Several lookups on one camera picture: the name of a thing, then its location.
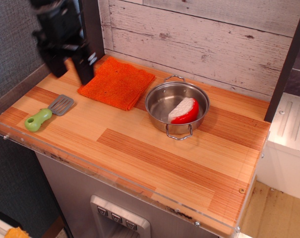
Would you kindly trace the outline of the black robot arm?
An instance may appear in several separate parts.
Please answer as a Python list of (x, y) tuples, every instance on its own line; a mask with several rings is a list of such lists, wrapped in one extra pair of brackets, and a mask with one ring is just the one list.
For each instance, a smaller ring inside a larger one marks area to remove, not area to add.
[(31, 9), (41, 30), (34, 31), (37, 49), (49, 70), (56, 77), (67, 72), (65, 58), (71, 58), (82, 85), (94, 78), (93, 64), (97, 57), (81, 36), (79, 14), (71, 0), (32, 0)]

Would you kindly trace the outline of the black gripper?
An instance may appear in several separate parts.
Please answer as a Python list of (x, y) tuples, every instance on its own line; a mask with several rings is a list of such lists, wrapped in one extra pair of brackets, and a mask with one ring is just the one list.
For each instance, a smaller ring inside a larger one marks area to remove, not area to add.
[(37, 49), (55, 77), (62, 77), (67, 68), (63, 57), (71, 57), (82, 85), (94, 78), (96, 53), (81, 35), (82, 25), (75, 9), (34, 9), (41, 29), (33, 32)]

